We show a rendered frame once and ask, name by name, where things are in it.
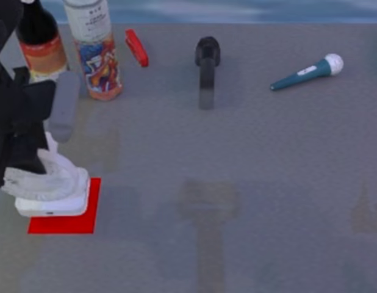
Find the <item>teal microphone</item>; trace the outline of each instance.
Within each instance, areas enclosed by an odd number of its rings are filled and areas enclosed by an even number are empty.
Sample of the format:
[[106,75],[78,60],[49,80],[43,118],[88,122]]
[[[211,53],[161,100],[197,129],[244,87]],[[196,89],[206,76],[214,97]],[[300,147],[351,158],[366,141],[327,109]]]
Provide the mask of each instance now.
[[343,65],[343,59],[339,55],[328,54],[316,64],[273,83],[270,89],[280,90],[314,78],[337,75],[342,71]]

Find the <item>bottle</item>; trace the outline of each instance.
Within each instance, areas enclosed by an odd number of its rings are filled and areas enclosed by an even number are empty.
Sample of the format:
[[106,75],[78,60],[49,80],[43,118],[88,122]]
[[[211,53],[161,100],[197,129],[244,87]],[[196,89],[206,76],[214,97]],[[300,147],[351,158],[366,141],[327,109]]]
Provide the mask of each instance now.
[[107,0],[64,0],[90,96],[110,101],[122,91]]
[[35,82],[57,81],[68,70],[57,22],[40,0],[21,0],[23,17],[16,29],[21,50]]

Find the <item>spray can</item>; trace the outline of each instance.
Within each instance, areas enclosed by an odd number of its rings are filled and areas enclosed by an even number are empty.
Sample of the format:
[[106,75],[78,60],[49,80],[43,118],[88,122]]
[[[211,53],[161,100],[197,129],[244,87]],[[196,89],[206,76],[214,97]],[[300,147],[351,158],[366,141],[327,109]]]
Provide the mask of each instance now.
[[107,0],[63,0],[90,96],[110,101],[122,91]]

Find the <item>red marker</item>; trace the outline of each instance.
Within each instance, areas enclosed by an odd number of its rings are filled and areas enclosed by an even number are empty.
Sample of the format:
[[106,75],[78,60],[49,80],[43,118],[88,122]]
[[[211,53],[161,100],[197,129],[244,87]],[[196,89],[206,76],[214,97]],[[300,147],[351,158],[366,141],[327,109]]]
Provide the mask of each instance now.
[[135,34],[134,30],[128,29],[126,31],[126,43],[129,46],[130,50],[132,51],[134,57],[139,62],[139,64],[142,67],[148,67],[149,65],[148,55],[143,45],[141,44],[140,39]]

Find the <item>red object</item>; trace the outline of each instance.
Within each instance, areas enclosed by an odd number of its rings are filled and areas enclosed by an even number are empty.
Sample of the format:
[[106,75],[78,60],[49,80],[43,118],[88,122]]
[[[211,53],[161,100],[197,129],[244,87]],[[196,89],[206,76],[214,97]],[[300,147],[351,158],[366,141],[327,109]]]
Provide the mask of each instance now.
[[134,30],[128,29],[126,31],[126,43],[132,51],[134,57],[138,60],[142,67],[147,67],[149,65],[148,55],[141,44],[140,39],[138,39]]
[[33,217],[28,234],[93,234],[98,210],[101,179],[92,178],[88,207],[84,214],[74,217]]

